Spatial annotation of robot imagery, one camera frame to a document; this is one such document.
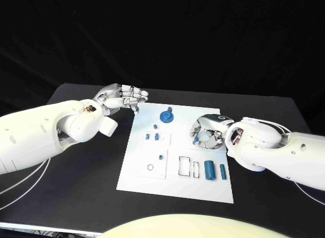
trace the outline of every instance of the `small blue part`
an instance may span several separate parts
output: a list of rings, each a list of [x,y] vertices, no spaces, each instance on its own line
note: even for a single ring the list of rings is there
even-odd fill
[[[195,145],[195,142],[199,140],[199,138],[195,136],[193,137],[193,141],[192,141],[192,144]]]
[[[168,107],[168,110],[163,111],[159,115],[159,119],[163,123],[169,123],[173,120],[173,115],[170,113],[172,109]]]
[[[211,160],[205,160],[204,167],[205,167],[206,180],[214,180],[215,179],[214,162]]]
[[[219,165],[221,179],[225,179],[224,165]]]

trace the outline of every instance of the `robotic hand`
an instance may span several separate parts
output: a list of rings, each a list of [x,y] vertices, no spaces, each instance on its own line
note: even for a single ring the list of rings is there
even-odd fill
[[[147,93],[111,84],[81,101],[64,101],[0,118],[0,174],[24,169],[71,145],[93,138],[97,131],[111,136],[117,123],[107,118],[119,108],[139,111]]]
[[[275,126],[278,131],[264,123]],[[201,128],[206,141],[198,141]],[[281,178],[325,191],[325,137],[290,132],[281,125],[258,119],[242,118],[235,122],[222,115],[201,116],[189,136],[193,144],[216,149],[225,144],[227,155],[247,169],[265,168]]]

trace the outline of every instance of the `white paper sheet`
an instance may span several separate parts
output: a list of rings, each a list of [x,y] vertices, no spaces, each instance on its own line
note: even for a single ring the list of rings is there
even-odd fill
[[[170,123],[162,123],[159,114],[166,111],[168,107],[172,108],[173,120]],[[219,110],[152,103],[139,104],[139,114],[133,119],[116,185],[117,190],[232,203],[225,147],[216,150],[199,148],[192,145],[193,138],[189,137],[192,123],[204,114],[219,114]],[[145,139],[146,133],[149,133],[149,140]],[[155,133],[160,134],[160,141],[155,141]],[[166,154],[163,161],[157,159],[159,152]],[[179,156],[189,157],[189,176],[178,175]],[[215,180],[205,180],[205,160],[214,162]],[[193,178],[193,162],[198,162],[199,178]],[[146,166],[150,169],[150,164],[156,170],[147,171]],[[219,164],[224,164],[225,180],[221,179]]]

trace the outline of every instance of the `black table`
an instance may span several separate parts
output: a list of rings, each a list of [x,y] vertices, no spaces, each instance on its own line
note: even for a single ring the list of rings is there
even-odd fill
[[[48,104],[93,98],[101,86],[63,84]],[[270,120],[291,131],[310,132],[290,98],[146,89],[149,102],[219,108],[235,121]],[[0,222],[104,232],[139,218],[188,213],[231,218],[291,237],[325,237],[325,206],[314,203],[290,181],[270,171],[251,172],[228,158],[234,204],[117,191],[120,165],[133,121],[132,110],[110,116],[119,126],[111,137],[96,134],[50,162],[30,193],[0,211]],[[0,176],[0,191],[35,167]],[[40,172],[0,196],[0,207],[27,190]]]

